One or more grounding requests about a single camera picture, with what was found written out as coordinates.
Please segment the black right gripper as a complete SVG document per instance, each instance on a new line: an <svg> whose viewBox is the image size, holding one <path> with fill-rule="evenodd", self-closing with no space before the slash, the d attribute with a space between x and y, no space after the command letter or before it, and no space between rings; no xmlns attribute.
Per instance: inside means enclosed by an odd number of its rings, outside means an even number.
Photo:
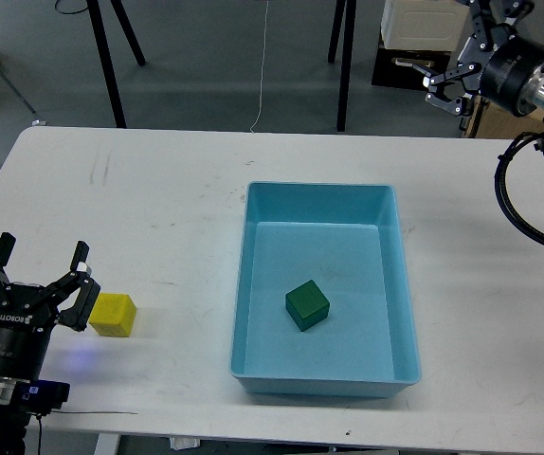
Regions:
<svg viewBox="0 0 544 455"><path fill-rule="evenodd" d="M458 66L439 73L411 65L423 75L425 101L455 117L472 115L473 98L479 92L516 117L525 117L537 108L544 110L544 45L518 36L509 39L516 33L516 23L533 11L535 2L500 1L500 21L492 11L492 1L460 4L469 7L473 33L458 57Z"/></svg>

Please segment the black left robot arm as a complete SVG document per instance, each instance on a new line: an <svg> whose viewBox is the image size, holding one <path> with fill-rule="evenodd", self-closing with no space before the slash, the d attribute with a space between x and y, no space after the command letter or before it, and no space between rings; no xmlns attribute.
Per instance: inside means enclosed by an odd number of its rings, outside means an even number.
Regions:
<svg viewBox="0 0 544 455"><path fill-rule="evenodd" d="M53 329L85 329L100 293L78 242L68 272L47 286L11 282L5 272L15 238L0 237L0 454L22 454L30 419L59 409L69 396L64 382L40 379Z"/></svg>

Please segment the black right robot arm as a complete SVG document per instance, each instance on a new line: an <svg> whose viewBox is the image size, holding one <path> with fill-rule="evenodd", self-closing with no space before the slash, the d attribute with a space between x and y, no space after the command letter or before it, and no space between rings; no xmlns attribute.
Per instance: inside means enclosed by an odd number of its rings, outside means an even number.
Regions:
<svg viewBox="0 0 544 455"><path fill-rule="evenodd" d="M481 96L517 118L544 111L544 45L518 35L516 24L533 11L532 1L464 1L473 33L457 66L438 73L412 64L423 76L426 101L454 115L472 114Z"/></svg>

